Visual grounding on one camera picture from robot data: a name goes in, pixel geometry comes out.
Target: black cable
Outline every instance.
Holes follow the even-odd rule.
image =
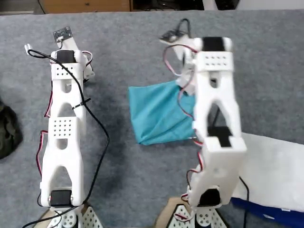
[[[190,21],[187,19],[187,18],[183,18],[183,19],[181,19],[180,20],[180,22],[179,22],[179,24],[177,25],[177,27],[176,27],[176,31],[178,32],[178,31],[180,31],[180,29],[181,29],[181,25],[182,25],[182,23],[183,22],[187,22],[187,28],[188,28],[188,36],[189,36],[189,38],[192,38],[192,36],[191,36],[191,26],[190,26]]]
[[[81,96],[81,100],[82,100],[83,106],[86,108],[86,110],[89,112],[89,114],[93,117],[93,119],[98,123],[98,125],[101,126],[101,128],[103,129],[103,131],[104,131],[104,133],[105,133],[105,135],[106,135],[106,145],[105,145],[104,150],[103,150],[103,152],[102,152],[102,155],[101,155],[101,157],[100,157],[100,159],[99,159],[99,162],[98,162],[98,165],[97,165],[97,168],[96,168],[96,171],[95,171],[95,174],[94,174],[92,183],[91,183],[91,187],[90,187],[89,193],[88,193],[87,197],[85,198],[85,200],[84,200],[83,203],[82,203],[82,204],[84,204],[84,203],[86,203],[86,202],[89,200],[89,198],[90,198],[90,196],[91,196],[91,194],[92,194],[92,191],[93,191],[93,188],[94,188],[96,179],[97,179],[97,175],[98,175],[98,172],[99,172],[101,163],[102,163],[102,161],[103,161],[103,159],[104,159],[105,153],[106,153],[106,151],[107,151],[107,148],[108,148],[108,145],[109,145],[109,142],[110,142],[109,133],[108,133],[108,131],[106,130],[106,128],[104,127],[104,125],[97,119],[97,117],[92,113],[92,111],[91,111],[91,110],[89,109],[89,107],[86,105],[86,102],[85,102],[86,100],[85,100],[84,94],[83,94],[82,89],[81,89],[81,85],[80,85],[80,83],[78,82],[78,80],[75,78],[75,76],[74,76],[74,75],[73,75],[73,74],[72,74],[72,73],[71,73],[71,72],[62,64],[62,63],[60,63],[57,59],[54,59],[53,57],[48,56],[47,54],[44,54],[44,53],[39,52],[39,51],[36,51],[36,50],[29,49],[29,50],[28,50],[28,54],[29,54],[30,56],[32,56],[32,57],[35,57],[35,58],[48,58],[48,59],[54,61],[55,63],[59,64],[63,69],[65,69],[65,70],[71,75],[71,77],[75,80],[75,82],[76,82],[76,84],[77,84],[77,86],[78,86],[78,89],[79,89],[79,92],[80,92],[80,96]],[[64,215],[64,214],[68,213],[69,211],[71,211],[71,210],[73,210],[73,209],[75,209],[75,208],[77,208],[77,207],[78,207],[78,206],[76,206],[76,207],[75,207],[75,206],[74,206],[74,207],[71,207],[70,209],[66,210],[65,212],[60,213],[60,214],[55,215],[55,216],[52,216],[52,217],[49,217],[49,218],[39,219],[39,220],[30,222],[30,223],[24,225],[22,228],[28,227],[28,226],[30,226],[30,225],[34,225],[34,224],[39,223],[39,222],[43,222],[43,221],[47,221],[47,220],[50,220],[50,219],[57,218],[57,217],[59,217],[59,216],[61,216],[61,215]]]
[[[70,212],[71,210],[74,210],[74,209],[77,208],[77,207],[79,207],[79,206],[71,207],[70,209],[66,210],[65,212],[62,212],[62,213],[57,214],[57,215],[54,215],[54,216],[52,216],[52,217],[42,218],[42,219],[38,219],[38,220],[36,220],[36,221],[29,222],[28,224],[25,224],[22,228],[29,227],[29,226],[31,226],[31,225],[35,225],[35,224],[40,223],[40,222],[44,222],[44,221],[48,221],[48,220],[51,220],[51,219],[55,219],[55,218],[60,217],[60,216],[62,216],[62,215],[64,215],[64,214],[67,214],[68,212]]]
[[[218,107],[217,112],[215,113],[215,116],[214,116],[214,119],[213,119],[213,122],[212,122],[212,127],[215,126],[215,124],[216,124],[216,122],[218,120],[218,117],[219,117],[219,113],[220,113],[220,109]]]
[[[62,220],[62,215],[60,215],[60,220],[59,220],[59,222],[58,222],[56,225],[54,225],[54,226],[52,226],[52,227],[50,227],[50,228],[55,228],[56,226],[58,226],[59,223],[61,222],[61,220]]]
[[[241,177],[239,177],[239,179],[241,180],[241,182],[243,183],[243,185],[244,185],[245,188],[246,188],[246,191],[247,191],[246,200],[249,201],[249,188],[248,188],[248,186],[246,185],[245,181],[244,181]],[[247,213],[248,213],[248,211],[245,210],[243,228],[246,228],[246,224],[247,224]]]
[[[44,14],[46,14],[46,12],[44,11],[44,9],[43,9],[43,7],[42,7],[42,5],[41,5],[40,0],[37,0],[37,2],[38,2],[38,4],[39,4],[39,6],[40,6],[40,8],[41,8],[42,12],[43,12]]]
[[[39,193],[39,195],[38,195],[38,197],[37,197],[37,204],[38,204],[38,206],[43,207],[43,206],[41,205],[41,203],[39,202],[40,196],[41,196],[41,191],[40,191],[40,193]]]

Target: gray carpet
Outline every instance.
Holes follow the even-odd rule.
[[[94,54],[95,80],[86,97],[103,121],[111,144],[90,203],[106,227],[152,225],[170,196],[186,190],[185,171],[197,164],[196,146],[173,142],[137,145],[130,124],[127,88],[173,80],[162,63],[157,37],[187,17],[194,36],[227,36],[235,44],[235,87],[246,133],[304,144],[304,11],[141,12],[0,17],[0,95],[18,114],[22,145],[0,161],[0,226],[20,228],[43,212],[36,205],[35,163],[39,131],[50,91],[47,60],[28,57],[23,45],[50,53],[52,32],[70,25],[78,47]],[[91,117],[82,141],[86,189],[105,137]],[[243,210],[220,212],[232,228]],[[282,227],[252,215],[248,228]]]

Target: mounting hole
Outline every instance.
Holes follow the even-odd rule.
[[[223,178],[226,176],[226,171],[222,168],[214,168],[213,173],[214,173],[214,176],[217,178]]]
[[[57,145],[58,149],[64,150],[67,147],[67,139],[57,139],[56,140],[56,145]]]

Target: white plastic frame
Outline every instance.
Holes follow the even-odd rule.
[[[225,51],[200,51],[195,56],[195,107],[193,128],[202,141],[203,171],[193,173],[191,190],[188,188],[189,204],[197,209],[201,195],[210,188],[217,188],[221,205],[228,204],[238,182],[238,171],[246,154],[246,145],[241,136],[238,104],[233,83],[232,41],[224,38]],[[217,87],[210,83],[216,78]],[[232,136],[231,147],[221,147],[217,137],[208,136],[208,114],[212,104],[219,106]]]
[[[83,71],[86,67],[85,57],[80,50],[75,50],[76,63],[63,64],[78,80],[83,90]],[[57,51],[51,54],[57,57]],[[65,167],[72,186],[57,189],[72,191],[71,202],[79,206],[85,198],[83,186],[83,161],[80,151],[80,137],[86,133],[86,111],[83,106],[74,109],[76,116],[60,117],[65,104],[74,107],[82,102],[77,83],[59,64],[51,61],[53,103],[51,117],[48,122],[48,142],[43,157],[41,188],[41,204],[49,207],[49,197],[53,187],[53,179],[59,167]],[[71,90],[65,91],[70,83]]]

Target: dark object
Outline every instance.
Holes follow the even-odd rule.
[[[219,144],[221,147],[231,147],[229,136],[231,136],[231,131],[227,126],[211,126],[208,127],[208,135],[216,136],[219,140]]]
[[[16,113],[0,101],[0,159],[10,155],[21,141]]]
[[[175,41],[182,38],[186,33],[177,30],[169,30],[165,32],[159,39],[168,43],[174,43]]]
[[[187,32],[181,31],[181,25],[184,21],[187,22]],[[180,38],[182,38],[185,34],[187,34],[188,37],[191,38],[191,26],[190,21],[187,18],[181,19],[174,30],[169,30],[165,32],[161,37],[159,37],[159,39],[167,43],[174,43]]]
[[[203,37],[203,51],[225,51],[222,37]]]
[[[218,10],[235,10],[239,0],[215,0]]]
[[[202,0],[192,0],[192,1],[185,1],[185,0],[176,0],[181,10],[204,10],[204,5]]]
[[[51,191],[50,204],[55,208],[72,207],[71,190],[53,190]]]
[[[212,207],[220,204],[219,190],[208,189],[200,196],[198,207]]]
[[[60,63],[75,63],[74,51],[71,50],[59,50],[57,52],[57,60]]]
[[[71,28],[68,26],[68,27],[65,27],[65,28],[62,28],[62,29],[59,29],[59,30],[53,32],[53,36],[54,36],[55,42],[57,43],[59,37],[63,37],[62,41],[64,41],[66,39],[73,37],[73,34],[71,31]]]

